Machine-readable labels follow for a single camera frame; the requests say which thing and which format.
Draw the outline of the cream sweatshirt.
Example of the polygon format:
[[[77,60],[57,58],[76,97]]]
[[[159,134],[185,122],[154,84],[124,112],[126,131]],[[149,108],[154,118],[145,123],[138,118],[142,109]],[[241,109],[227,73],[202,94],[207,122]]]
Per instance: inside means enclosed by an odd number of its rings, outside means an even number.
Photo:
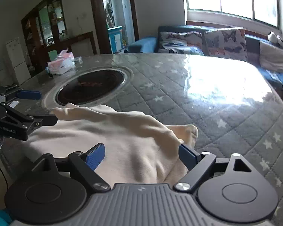
[[[198,129],[165,125],[139,111],[118,112],[105,105],[54,108],[56,125],[41,127],[22,143],[25,155],[36,161],[50,153],[56,158],[86,152],[98,143],[105,158],[96,173],[109,185],[116,183],[175,184],[187,173],[178,157],[181,144],[194,147]]]

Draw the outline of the white paper napkin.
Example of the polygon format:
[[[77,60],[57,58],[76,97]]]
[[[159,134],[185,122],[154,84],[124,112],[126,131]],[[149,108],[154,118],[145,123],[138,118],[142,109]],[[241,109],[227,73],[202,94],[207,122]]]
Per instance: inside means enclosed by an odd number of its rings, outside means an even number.
[[[11,108],[15,108],[19,103],[20,103],[20,101],[12,101],[12,102],[9,104],[9,106],[10,106]]]

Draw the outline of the white refrigerator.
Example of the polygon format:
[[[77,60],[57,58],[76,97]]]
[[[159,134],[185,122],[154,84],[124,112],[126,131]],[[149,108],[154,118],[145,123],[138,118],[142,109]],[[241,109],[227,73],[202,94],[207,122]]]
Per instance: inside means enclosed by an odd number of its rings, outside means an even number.
[[[18,85],[22,85],[31,77],[31,75],[28,71],[19,38],[17,37],[8,42],[6,44],[6,49],[12,65],[12,73],[14,74]]]

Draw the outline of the black round induction cooktop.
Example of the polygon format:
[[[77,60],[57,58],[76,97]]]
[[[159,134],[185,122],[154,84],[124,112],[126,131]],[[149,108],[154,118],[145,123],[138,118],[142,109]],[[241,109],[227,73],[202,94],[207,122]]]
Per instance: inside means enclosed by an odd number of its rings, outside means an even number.
[[[113,69],[85,73],[61,87],[55,96],[59,105],[81,105],[97,101],[116,90],[125,80],[125,74]]]

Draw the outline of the dark wooden console table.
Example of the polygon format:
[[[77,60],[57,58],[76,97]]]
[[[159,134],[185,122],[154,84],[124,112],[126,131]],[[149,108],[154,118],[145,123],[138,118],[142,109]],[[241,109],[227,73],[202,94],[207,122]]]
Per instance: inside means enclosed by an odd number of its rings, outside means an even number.
[[[93,31],[62,39],[49,46],[41,46],[37,52],[37,57],[42,63],[50,61],[49,52],[56,51],[59,54],[62,50],[68,49],[74,56],[92,56],[97,54]]]

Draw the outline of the pink white tissue pack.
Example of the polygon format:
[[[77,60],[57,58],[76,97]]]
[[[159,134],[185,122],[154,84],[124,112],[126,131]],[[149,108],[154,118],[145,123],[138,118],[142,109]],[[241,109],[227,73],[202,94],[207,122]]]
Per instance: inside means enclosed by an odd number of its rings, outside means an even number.
[[[73,60],[73,53],[68,52],[68,48],[62,50],[55,60],[47,63],[47,71],[53,75],[63,75],[75,67]]]

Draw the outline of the quilted grey star tablecloth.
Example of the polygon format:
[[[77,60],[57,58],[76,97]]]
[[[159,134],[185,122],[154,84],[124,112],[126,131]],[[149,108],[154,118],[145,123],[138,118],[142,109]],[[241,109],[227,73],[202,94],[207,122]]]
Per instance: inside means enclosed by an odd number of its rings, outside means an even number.
[[[125,73],[123,85],[100,104],[141,111],[163,124],[195,124],[197,151],[242,154],[274,186],[279,204],[271,223],[283,225],[283,101],[256,67],[196,55],[95,55],[62,76],[28,80],[23,88],[41,91],[43,99],[22,100],[16,109],[44,114],[58,106],[55,97],[66,83],[100,69]]]

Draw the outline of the blue small cabinet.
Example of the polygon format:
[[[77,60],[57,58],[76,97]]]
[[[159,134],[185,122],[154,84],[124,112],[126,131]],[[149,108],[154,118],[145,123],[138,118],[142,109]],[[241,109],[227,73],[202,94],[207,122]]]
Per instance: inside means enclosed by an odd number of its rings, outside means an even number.
[[[111,27],[107,29],[109,41],[110,41],[110,47],[112,54],[115,54],[117,52],[120,52],[124,45],[123,45],[123,27]]]

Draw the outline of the flat butterfly pillow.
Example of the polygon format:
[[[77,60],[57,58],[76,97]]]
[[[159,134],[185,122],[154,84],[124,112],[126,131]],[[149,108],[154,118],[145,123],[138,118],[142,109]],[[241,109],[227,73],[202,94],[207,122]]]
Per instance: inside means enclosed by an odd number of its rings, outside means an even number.
[[[200,32],[160,32],[159,53],[201,55],[202,34]]]

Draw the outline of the upright butterfly pillow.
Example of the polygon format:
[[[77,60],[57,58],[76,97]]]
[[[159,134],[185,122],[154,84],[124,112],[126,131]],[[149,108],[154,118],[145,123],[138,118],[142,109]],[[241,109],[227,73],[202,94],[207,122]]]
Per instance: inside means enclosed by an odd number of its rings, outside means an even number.
[[[206,31],[203,35],[209,56],[248,61],[245,31],[242,27]]]

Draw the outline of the grey cushion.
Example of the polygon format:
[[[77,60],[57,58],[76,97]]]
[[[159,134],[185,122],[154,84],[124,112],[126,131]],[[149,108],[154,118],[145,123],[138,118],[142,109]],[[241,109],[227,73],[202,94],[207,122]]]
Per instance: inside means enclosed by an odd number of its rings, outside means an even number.
[[[283,73],[283,50],[260,41],[260,65],[266,70]]]

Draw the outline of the blue corner sofa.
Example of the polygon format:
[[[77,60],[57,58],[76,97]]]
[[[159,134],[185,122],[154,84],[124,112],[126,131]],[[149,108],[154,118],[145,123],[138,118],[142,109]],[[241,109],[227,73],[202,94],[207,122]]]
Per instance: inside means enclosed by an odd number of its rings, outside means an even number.
[[[252,36],[242,27],[161,26],[157,37],[132,43],[126,53],[202,54],[245,61],[283,95],[283,43]]]

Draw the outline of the panda plush toy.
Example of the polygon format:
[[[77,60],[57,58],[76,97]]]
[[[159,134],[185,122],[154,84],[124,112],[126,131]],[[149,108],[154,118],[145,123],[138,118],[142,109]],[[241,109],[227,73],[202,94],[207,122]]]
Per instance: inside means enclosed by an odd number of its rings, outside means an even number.
[[[281,37],[276,35],[273,31],[268,34],[268,41],[272,44],[283,46]]]

